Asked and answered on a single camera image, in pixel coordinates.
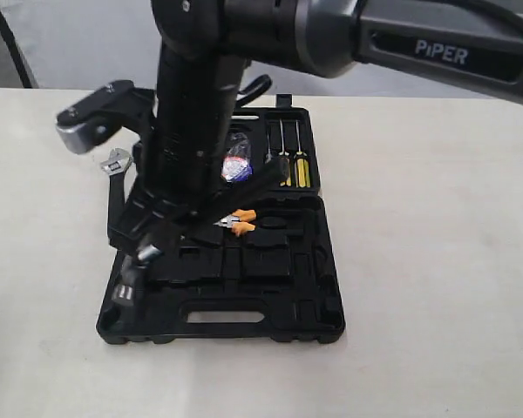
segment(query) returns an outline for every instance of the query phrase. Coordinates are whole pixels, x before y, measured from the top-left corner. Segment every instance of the table surface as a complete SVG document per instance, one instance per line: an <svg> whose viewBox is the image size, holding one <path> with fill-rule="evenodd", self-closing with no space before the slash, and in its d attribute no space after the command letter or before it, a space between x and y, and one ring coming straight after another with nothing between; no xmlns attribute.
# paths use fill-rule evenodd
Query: table surface
<svg viewBox="0 0 523 418"><path fill-rule="evenodd" d="M135 137L70 154L54 116L83 95L0 90L0 418L523 417L522 107L295 98L343 338L111 347L95 331L115 254L98 163Z"/></svg>

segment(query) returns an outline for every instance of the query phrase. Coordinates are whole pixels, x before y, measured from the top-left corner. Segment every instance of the cable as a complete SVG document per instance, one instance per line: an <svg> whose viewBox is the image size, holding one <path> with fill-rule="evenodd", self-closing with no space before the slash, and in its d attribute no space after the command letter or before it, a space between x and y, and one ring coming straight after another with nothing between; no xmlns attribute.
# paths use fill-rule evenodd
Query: cable
<svg viewBox="0 0 523 418"><path fill-rule="evenodd" d="M487 0L419 0L426 3L441 3L482 13L494 20L510 26L523 36L523 17L513 11Z"/></svg>

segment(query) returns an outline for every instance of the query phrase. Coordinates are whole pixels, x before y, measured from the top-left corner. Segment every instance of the tool case compartment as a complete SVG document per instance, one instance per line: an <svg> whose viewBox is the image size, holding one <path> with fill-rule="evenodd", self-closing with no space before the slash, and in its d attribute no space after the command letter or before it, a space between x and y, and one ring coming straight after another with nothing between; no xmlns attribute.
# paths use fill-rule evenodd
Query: tool case compartment
<svg viewBox="0 0 523 418"><path fill-rule="evenodd" d="M343 307L325 208L318 196L320 179L309 114L286 106L287 97L284 103L279 97L282 107L237 111L227 148L233 146L233 133L246 134L255 171L267 157L268 136L271 148L279 149L280 119L285 139L291 137L286 147L296 150L298 120L302 150L309 156L311 187L277 187L242 208L254 209L258 216L255 230L240 238L220 226L187 237L177 252L149 266L145 284L136 289L134 307L111 301L124 259L119 251L97 323L107 343L244 337L331 343L339 339L345 328ZM118 227L111 231L118 249L136 245L148 227L143 219L153 221L162 212L163 202L136 186L129 199L139 204L127 205ZM133 219L142 222L136 225ZM206 312L227 313L236 321L203 321ZM259 313L260 319L241 320L244 312Z"/></svg>

